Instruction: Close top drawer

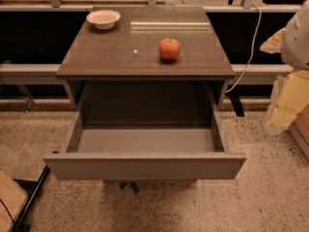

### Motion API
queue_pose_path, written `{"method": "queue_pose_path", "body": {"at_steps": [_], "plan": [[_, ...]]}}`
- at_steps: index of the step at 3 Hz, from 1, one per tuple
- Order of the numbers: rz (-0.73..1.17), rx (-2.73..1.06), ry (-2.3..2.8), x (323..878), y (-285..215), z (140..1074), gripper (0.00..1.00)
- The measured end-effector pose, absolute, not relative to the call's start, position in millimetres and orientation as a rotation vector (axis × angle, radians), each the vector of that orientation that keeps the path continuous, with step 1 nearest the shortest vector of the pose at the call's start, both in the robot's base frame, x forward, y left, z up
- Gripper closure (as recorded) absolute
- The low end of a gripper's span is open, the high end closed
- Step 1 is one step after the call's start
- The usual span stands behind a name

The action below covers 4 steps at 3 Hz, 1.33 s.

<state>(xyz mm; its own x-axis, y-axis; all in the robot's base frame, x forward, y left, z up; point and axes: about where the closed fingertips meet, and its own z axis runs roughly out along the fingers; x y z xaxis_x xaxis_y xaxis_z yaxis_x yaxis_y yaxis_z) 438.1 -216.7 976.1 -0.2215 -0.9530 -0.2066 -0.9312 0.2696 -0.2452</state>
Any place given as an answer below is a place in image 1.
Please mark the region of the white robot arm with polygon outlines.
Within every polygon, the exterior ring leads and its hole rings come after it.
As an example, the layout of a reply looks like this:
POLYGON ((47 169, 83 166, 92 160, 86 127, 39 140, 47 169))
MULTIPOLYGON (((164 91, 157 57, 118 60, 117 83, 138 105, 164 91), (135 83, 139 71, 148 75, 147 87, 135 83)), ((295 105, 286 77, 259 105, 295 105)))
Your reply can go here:
POLYGON ((286 77, 278 76, 274 81, 264 124, 268 133, 280 134, 309 103, 309 1, 260 49, 281 53, 282 62, 293 68, 286 77))

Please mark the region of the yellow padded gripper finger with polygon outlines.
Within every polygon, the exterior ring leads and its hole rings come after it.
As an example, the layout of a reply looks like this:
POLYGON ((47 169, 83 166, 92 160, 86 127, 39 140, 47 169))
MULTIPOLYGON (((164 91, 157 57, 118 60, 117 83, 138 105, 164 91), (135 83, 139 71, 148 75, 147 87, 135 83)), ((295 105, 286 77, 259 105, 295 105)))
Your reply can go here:
POLYGON ((280 53, 284 33, 284 28, 278 30, 275 34, 273 34, 265 42, 262 43, 262 45, 260 46, 260 50, 269 54, 280 53))
POLYGON ((279 75, 273 83, 264 128, 269 134, 286 131, 309 103, 309 72, 279 75))

